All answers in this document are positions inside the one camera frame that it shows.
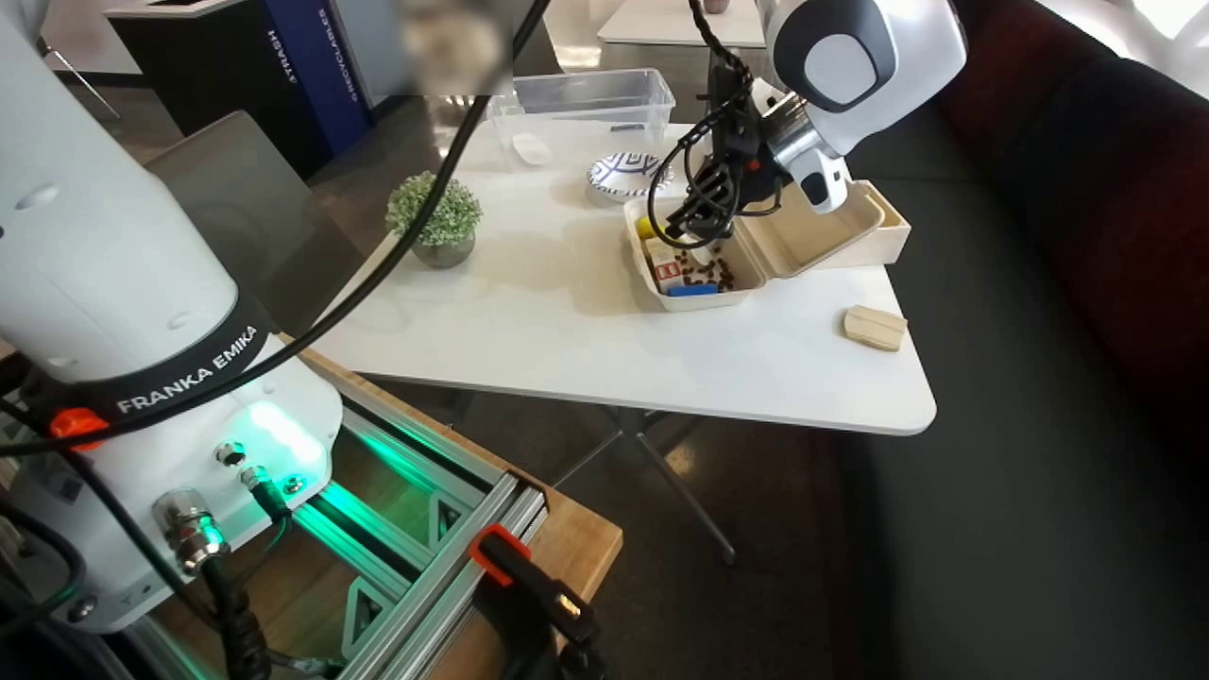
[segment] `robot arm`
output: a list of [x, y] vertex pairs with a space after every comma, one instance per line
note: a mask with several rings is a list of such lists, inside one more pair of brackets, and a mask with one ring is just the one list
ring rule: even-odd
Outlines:
[[733, 214], [787, 183], [834, 210], [846, 202], [846, 153], [928, 101], [968, 61], [948, 0], [783, 0], [766, 49], [787, 91], [715, 51], [715, 147], [667, 214], [674, 237], [724, 237]]

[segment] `gray floor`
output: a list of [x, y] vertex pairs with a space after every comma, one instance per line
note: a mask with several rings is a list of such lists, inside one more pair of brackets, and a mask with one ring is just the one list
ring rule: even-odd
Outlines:
[[[692, 93], [703, 83], [703, 49], [603, 49], [599, 62], [655, 62], [681, 96], [675, 118], [699, 108]], [[177, 140], [151, 91], [107, 85], [107, 93], [125, 118], [111, 123], [113, 137], [140, 157]], [[456, 122], [462, 108], [425, 83], [365, 142], [312, 178], [317, 202], [359, 251], [383, 232], [384, 193], [404, 174], [436, 167]], [[337, 282], [317, 279], [297, 295], [323, 297]], [[462, 405], [446, 389], [391, 389], [436, 414]], [[584, 405], [473, 395], [462, 430], [551, 480], [609, 435], [609, 414]], [[735, 567], [719, 560], [715, 541], [635, 449], [617, 449], [579, 473], [568, 496], [627, 531], [598, 596], [613, 677], [850, 677], [842, 530], [826, 473], [826, 453], [846, 440], [721, 419], [667, 419], [655, 440], [674, 440], [674, 468], [735, 541], [740, 560]]]

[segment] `white table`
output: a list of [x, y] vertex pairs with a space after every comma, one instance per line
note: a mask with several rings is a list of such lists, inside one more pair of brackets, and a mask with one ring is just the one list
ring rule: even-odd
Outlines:
[[[721, 45], [763, 45], [763, 15], [757, 0], [728, 0], [721, 15], [708, 18]], [[598, 37], [627, 45], [703, 45], [689, 0], [624, 0]]]
[[724, 560], [733, 542], [642, 436], [637, 412], [870, 435], [932, 421], [909, 339], [883, 356], [837, 337], [846, 305], [899, 308], [883, 269], [816, 269], [740, 305], [665, 314], [637, 287], [621, 208], [584, 202], [584, 167], [627, 147], [593, 123], [540, 130], [556, 167], [520, 167], [491, 128], [462, 167], [482, 202], [473, 260], [429, 271], [407, 256], [317, 352], [376, 376], [621, 406], [621, 435], [598, 453], [645, 449]]

